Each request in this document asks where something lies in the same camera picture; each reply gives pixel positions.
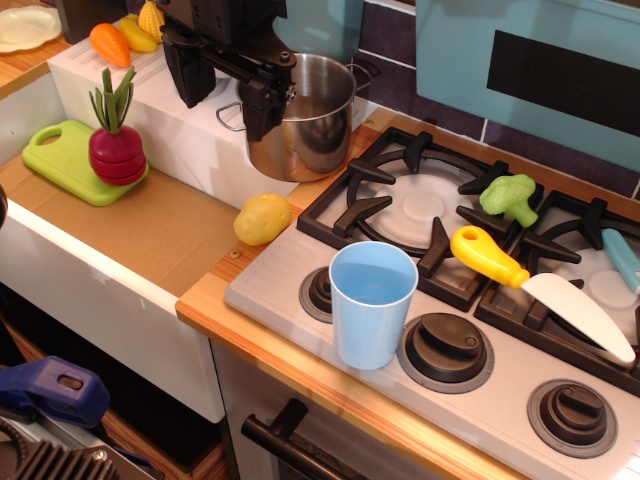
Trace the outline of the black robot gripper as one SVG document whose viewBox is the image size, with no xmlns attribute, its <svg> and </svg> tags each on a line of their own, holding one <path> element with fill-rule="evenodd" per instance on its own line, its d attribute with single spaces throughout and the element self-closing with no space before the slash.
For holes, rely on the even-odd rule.
<svg viewBox="0 0 640 480">
<path fill-rule="evenodd" d="M 260 65 L 239 85 L 249 142 L 259 142 L 284 118 L 295 96 L 292 66 L 296 54 L 274 32 L 277 18 L 287 16 L 284 1 L 159 1 L 165 16 L 163 48 L 176 90 L 193 108 L 216 88 L 216 74 L 200 50 L 232 52 Z"/>
</svg>

